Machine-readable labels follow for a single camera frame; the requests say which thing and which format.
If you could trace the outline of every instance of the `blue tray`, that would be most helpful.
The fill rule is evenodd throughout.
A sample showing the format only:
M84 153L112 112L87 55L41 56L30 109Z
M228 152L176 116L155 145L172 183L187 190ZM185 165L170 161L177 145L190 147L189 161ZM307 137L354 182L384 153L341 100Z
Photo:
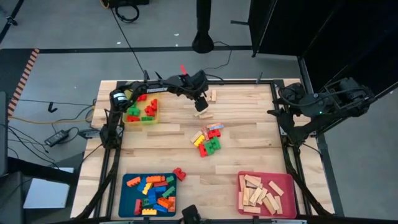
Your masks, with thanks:
M177 176L174 173L165 173L165 174L125 174L122 179L122 193L120 196L120 204L119 204L119 217L121 218L130 218L130 217L173 217L175 215L175 212L160 212L157 211L157 215L135 215L134 214L134 207L136 206L136 199L143 199L146 198L147 196L144 195L142 192L137 190L137 185L133 187L128 187L126 182L135 178L135 177L141 177L141 180L143 178L146 178L148 176L153 176L153 175L164 175L167 177L173 176L174 181L169 183L169 185L166 187L167 189L171 186L175 187L175 191L170 194L170 196L177 197ZM162 193L157 193L156 197L160 198L162 196ZM153 205L148 205L143 208L153 208Z

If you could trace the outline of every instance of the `red tray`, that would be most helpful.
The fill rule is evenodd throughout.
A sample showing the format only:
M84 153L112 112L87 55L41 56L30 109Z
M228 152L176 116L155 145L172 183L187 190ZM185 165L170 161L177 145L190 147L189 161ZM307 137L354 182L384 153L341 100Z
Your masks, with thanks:
M278 218L295 218L297 215L296 211L296 204L295 204L295 198L294 198L294 183L293 183L293 178L289 174L271 174L271 173L262 173L262 172L249 172L249 171L241 171L238 173L238 181L237 181L237 192L236 192L236 208L238 208L239 204L239 199L238 199L238 194L241 191L241 186L239 184L239 175L252 175L255 177L261 177L261 182L262 186L265 187L268 192L270 192L273 196L278 195L274 189L272 189L268 183L270 181L274 181L275 184L277 184L283 191L284 194L280 197L280 202L282 204L282 210L283 214L273 214L271 215L268 211L268 209L264 206L264 204L259 205L258 203L256 204L256 207L261 207L261 213L256 214L256 213L248 213L248 212L243 212L242 209L238 209L238 212L242 215L262 215L262 216L268 216L268 217L278 217Z

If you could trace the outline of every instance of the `yellow tray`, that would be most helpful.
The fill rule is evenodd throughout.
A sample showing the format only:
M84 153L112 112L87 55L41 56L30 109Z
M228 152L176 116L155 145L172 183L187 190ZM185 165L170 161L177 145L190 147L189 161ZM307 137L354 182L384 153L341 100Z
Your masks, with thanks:
M131 96L131 91L126 90L124 92L124 94L126 94L127 99L130 98ZM154 99L157 99L157 110L155 111L155 117L152 121L141 121L142 117L147 116L147 113L145 113L144 109L150 105L150 102ZM159 100L159 94L158 93L150 93L147 94L147 99L145 101L139 101L136 102L136 108L140 109L140 113L139 113L139 118L140 121L135 121L135 122L129 122L127 121L127 115L128 115L128 111L127 113L123 114L123 122L125 124L130 124L130 125L139 125L139 124L157 124L158 120L159 120L159 105L160 105L160 100Z

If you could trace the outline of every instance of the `gray floor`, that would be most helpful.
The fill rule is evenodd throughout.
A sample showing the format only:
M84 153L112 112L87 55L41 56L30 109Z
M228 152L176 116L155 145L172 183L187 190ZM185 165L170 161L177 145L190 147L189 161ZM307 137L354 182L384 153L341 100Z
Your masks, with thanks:
M246 21L249 0L213 1L210 34L214 41L230 45L250 45L248 27L231 25L230 20ZM195 35L195 0L151 1L141 6L141 16L135 24L122 24L134 47L189 46ZM19 27L11 27L0 48L91 48L126 47L126 43L110 11L97 0L25 1L16 19ZM138 53L142 66L154 77L154 71L164 78L180 73L185 65L188 73L226 62L228 51L199 55L195 52ZM251 51L234 51L228 66L207 72L223 78L300 78L295 57L258 55ZM101 80L141 79L142 73L130 53L102 54L40 54L22 94L23 99L91 103ZM388 95L375 103L369 113L345 123L327 133L333 168L343 208L347 216L398 219L394 212L398 180L394 177L392 160L396 158L397 138L393 127L397 94ZM50 121L72 118L81 106L59 106L53 114L47 105L20 101L14 116ZM49 125L11 121L11 126L43 141L53 130ZM74 125L58 124L57 129ZM86 128L87 124L76 125ZM48 165L10 142L19 156L27 161ZM67 161L78 166L85 141L50 148L55 161ZM70 210L41 213L29 219L31 223L46 223L68 216Z

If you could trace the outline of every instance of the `wooden tabletop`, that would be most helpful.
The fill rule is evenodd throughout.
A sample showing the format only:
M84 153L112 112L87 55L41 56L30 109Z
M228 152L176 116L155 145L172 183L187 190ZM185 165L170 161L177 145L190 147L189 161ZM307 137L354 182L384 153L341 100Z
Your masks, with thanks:
M285 79L285 85L299 82ZM117 81L102 81L92 125L102 127L106 122L104 108L109 109L109 92ZM241 170L286 173L276 118L267 114L273 109L270 85L210 85L217 90L217 101L210 102L210 119L198 119L193 101L170 93L159 96L160 121L152 126L128 126L123 136L112 219L118 216L122 177L127 173L172 172L181 167L187 173L177 187L177 219L181 210L195 204L203 218L250 218L240 215L236 208L236 180ZM296 119L298 125L308 118ZM207 124L221 122L221 149L208 157L200 157L190 138ZM87 142L85 156L101 144L100 139ZM315 139L307 144L317 148ZM110 169L113 155L109 160ZM77 216L97 191L104 149L101 147L88 157L81 168L71 217ZM301 160L308 188L329 212L333 212L323 165L317 152L301 147ZM304 214L302 197L296 186L300 213ZM104 193L101 215L105 214L108 190Z

